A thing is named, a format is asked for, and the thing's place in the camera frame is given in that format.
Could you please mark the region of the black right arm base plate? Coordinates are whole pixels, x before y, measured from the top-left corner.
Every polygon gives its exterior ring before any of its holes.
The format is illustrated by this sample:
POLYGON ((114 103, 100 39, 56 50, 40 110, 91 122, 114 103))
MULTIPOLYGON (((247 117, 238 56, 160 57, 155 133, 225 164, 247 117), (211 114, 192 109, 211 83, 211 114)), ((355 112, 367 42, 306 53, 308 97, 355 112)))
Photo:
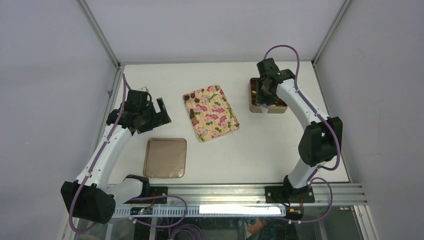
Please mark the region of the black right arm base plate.
POLYGON ((268 185, 264 187, 265 201, 267 204, 300 204, 314 203, 315 195, 312 187, 289 189, 283 185, 268 185))

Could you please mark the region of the silver metal tongs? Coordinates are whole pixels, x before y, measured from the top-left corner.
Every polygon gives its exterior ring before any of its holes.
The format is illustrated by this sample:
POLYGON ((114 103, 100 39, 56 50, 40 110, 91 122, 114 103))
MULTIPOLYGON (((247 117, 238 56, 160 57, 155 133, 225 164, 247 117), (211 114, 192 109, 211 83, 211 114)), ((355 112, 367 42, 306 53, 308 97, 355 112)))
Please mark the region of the silver metal tongs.
POLYGON ((266 104, 262 104, 260 108, 263 114, 267 114, 269 112, 269 106, 266 104))

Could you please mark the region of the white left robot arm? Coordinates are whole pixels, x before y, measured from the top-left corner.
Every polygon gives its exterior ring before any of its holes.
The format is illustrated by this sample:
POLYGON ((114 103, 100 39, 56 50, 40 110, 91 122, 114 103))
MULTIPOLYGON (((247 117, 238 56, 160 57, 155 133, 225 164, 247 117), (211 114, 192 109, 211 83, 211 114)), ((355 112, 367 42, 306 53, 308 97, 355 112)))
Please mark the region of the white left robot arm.
POLYGON ((130 174, 121 183, 108 182, 117 160, 134 134, 142 134, 171 123, 163 99, 147 91, 129 90, 118 109, 108 114, 103 137, 88 164, 74 181, 63 183, 60 193, 69 218, 106 224, 116 207, 132 199, 145 203, 151 196, 147 177, 130 174))

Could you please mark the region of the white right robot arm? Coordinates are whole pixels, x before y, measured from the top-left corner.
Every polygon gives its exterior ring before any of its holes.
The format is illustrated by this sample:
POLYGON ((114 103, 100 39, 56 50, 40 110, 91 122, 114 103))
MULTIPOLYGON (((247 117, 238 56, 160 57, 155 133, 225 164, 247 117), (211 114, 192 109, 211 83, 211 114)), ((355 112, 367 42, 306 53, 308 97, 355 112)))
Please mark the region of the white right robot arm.
POLYGON ((278 194, 289 203, 296 202, 310 187, 313 176, 325 164, 336 159, 335 170, 341 158, 343 122, 339 117, 330 117, 320 110, 302 92, 297 75, 290 69, 281 70, 273 58, 257 63, 259 78, 256 82, 255 104, 265 113, 278 100, 285 102, 299 121, 303 135, 298 144, 299 161, 284 177, 278 194))

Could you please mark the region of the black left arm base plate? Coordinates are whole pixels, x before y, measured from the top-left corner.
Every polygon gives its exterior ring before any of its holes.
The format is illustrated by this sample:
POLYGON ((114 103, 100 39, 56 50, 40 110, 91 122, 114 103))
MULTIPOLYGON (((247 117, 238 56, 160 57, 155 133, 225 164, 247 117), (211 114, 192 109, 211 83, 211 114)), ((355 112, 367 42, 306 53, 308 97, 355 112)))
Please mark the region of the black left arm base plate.
MULTIPOLYGON (((158 186, 151 185, 149 187, 149 191, 147 193, 143 192, 141 195, 137 196, 137 198, 147 198, 147 197, 155 197, 155 196, 165 196, 168 194, 169 188, 167 186, 158 186)), ((154 203, 156 205, 164 205, 167 203, 167 198, 157 198, 157 199, 142 199, 142 200, 134 200, 130 199, 125 202, 125 204, 147 204, 150 205, 154 203)))

